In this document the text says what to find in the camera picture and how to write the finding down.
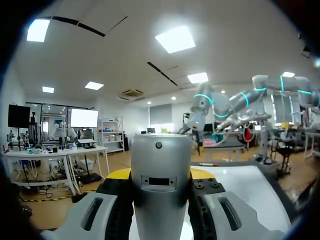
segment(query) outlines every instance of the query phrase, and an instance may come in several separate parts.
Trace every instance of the computer monitor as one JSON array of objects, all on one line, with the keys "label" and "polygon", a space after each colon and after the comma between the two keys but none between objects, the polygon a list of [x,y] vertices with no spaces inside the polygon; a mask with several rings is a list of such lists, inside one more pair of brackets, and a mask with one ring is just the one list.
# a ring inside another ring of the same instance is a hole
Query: computer monitor
[{"label": "computer monitor", "polygon": [[86,109],[71,109],[72,128],[96,128],[98,125],[98,111]]},{"label": "computer monitor", "polygon": [[148,128],[146,129],[146,132],[147,132],[148,134],[149,134],[149,133],[155,134],[155,133],[156,133],[156,130],[155,130],[154,127],[148,127]]},{"label": "computer monitor", "polygon": [[213,132],[214,130],[213,130],[212,123],[205,124],[204,128],[203,128],[203,131],[204,132]]},{"label": "computer monitor", "polygon": [[78,135],[78,139],[92,139],[92,130],[89,128],[83,128],[80,130],[80,137]]},{"label": "computer monitor", "polygon": [[218,127],[220,124],[221,124],[221,122],[215,121],[215,122],[213,123],[214,129],[217,129],[217,127]]},{"label": "computer monitor", "polygon": [[8,127],[28,129],[30,125],[30,107],[9,105]]}]

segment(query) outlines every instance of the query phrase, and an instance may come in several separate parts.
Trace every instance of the white shelving unit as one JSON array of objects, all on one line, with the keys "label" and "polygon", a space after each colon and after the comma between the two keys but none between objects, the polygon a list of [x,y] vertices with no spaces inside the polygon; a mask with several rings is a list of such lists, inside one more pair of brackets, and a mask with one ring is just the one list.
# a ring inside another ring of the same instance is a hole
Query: white shelving unit
[{"label": "white shelving unit", "polygon": [[[101,132],[98,132],[98,143],[101,146],[108,148],[108,153],[125,151],[124,121],[122,116],[99,119],[98,126],[99,131],[101,130]],[[121,136],[121,140],[110,141],[110,135]]]}]

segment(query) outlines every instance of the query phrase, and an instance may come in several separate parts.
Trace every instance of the box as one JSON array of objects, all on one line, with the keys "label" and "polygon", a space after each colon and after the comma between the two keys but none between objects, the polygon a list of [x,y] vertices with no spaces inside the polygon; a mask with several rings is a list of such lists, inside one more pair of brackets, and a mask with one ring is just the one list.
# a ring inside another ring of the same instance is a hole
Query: box
[{"label": "box", "polygon": [[115,136],[115,140],[116,141],[121,141],[121,137],[122,137],[122,135],[117,135],[117,136]]},{"label": "box", "polygon": [[115,135],[110,135],[109,142],[114,142],[114,141],[115,141]]},{"label": "box", "polygon": [[85,160],[85,159],[81,159],[81,160],[78,162],[79,168],[87,171],[86,162],[88,163],[88,169],[89,169],[89,171],[91,171],[92,169],[94,169],[94,161],[92,161],[92,160],[89,159],[89,158],[87,158],[86,160]]}]

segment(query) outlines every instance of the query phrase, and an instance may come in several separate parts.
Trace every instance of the red object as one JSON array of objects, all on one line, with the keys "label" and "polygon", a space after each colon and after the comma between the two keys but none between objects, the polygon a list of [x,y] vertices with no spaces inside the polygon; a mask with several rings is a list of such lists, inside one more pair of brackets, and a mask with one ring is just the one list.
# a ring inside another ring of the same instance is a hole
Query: red object
[{"label": "red object", "polygon": [[251,139],[251,131],[250,131],[250,128],[247,128],[247,129],[246,129],[246,133],[245,133],[245,135],[244,135],[244,139],[245,139],[246,141],[249,141],[249,140]]}]

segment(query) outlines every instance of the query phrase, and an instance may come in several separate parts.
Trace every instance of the yellow and black tape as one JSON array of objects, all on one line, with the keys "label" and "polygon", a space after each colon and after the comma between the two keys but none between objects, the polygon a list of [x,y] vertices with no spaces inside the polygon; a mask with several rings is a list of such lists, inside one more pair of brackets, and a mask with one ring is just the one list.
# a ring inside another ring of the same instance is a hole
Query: yellow and black tape
[{"label": "yellow and black tape", "polygon": [[[94,189],[94,190],[87,190],[87,191],[82,191],[82,193],[91,193],[91,192],[95,192],[97,189]],[[23,198],[20,198],[20,200],[22,202],[25,202],[25,203],[40,203],[40,202],[50,202],[50,201],[58,201],[58,200],[62,200],[62,199],[69,199],[71,198],[73,195],[69,195],[69,196],[61,196],[61,197],[57,197],[57,198],[49,198],[49,199],[23,199]]]}]

